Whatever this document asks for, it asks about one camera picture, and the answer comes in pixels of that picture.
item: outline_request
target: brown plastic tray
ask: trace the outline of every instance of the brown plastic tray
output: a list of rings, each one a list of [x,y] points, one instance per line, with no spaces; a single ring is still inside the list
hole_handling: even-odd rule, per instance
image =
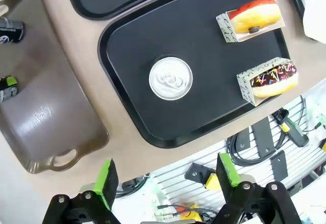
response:
[[[0,77],[13,75],[19,94],[0,104],[0,130],[30,173],[64,171],[104,147],[108,133],[83,93],[42,0],[3,0],[4,15],[25,23],[24,39],[0,45]],[[65,165],[57,156],[76,150]]]

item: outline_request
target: table surface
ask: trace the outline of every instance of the table surface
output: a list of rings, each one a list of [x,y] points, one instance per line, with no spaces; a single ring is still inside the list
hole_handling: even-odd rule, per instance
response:
[[[187,157],[256,123],[325,78],[325,46],[305,36],[292,0],[277,1],[286,24],[282,31],[287,47],[300,72],[299,85],[255,111],[184,146],[160,149],[140,136],[98,60],[97,42],[111,20],[84,19],[74,11],[69,0],[44,0],[70,65],[106,126],[110,141],[106,147],[85,156],[68,171],[46,171],[31,175],[23,169],[0,135],[1,165],[5,165],[5,162],[11,167],[10,174],[19,176],[19,181],[27,181],[40,198],[49,201],[57,193],[74,196],[82,185],[94,182],[101,166],[110,158],[116,162],[120,182],[123,182]],[[8,171],[8,168],[3,167],[1,173],[8,176]]]

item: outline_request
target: glazed donut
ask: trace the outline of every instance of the glazed donut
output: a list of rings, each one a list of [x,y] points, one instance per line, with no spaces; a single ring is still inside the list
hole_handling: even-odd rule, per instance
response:
[[[298,72],[294,64],[283,63],[251,79],[256,97],[267,98],[284,93],[298,83]]]
[[[255,0],[230,13],[229,18],[236,33],[254,33],[279,21],[281,11],[275,0]]]

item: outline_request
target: yellow tool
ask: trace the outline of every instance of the yellow tool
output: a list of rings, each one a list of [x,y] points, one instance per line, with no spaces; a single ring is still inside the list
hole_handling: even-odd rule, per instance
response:
[[[189,208],[197,209],[199,208],[199,205],[193,204]],[[202,218],[200,218],[199,213],[195,211],[185,212],[184,214],[180,215],[180,220],[191,220],[191,219],[195,221],[203,221]]]
[[[206,184],[205,184],[206,189],[208,190],[220,190],[220,182],[218,180],[218,177],[216,173],[211,173]]]

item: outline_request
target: white paper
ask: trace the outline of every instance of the white paper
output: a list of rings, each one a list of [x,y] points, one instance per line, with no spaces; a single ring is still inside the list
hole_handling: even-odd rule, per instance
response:
[[[326,0],[302,0],[306,36],[326,44]]]

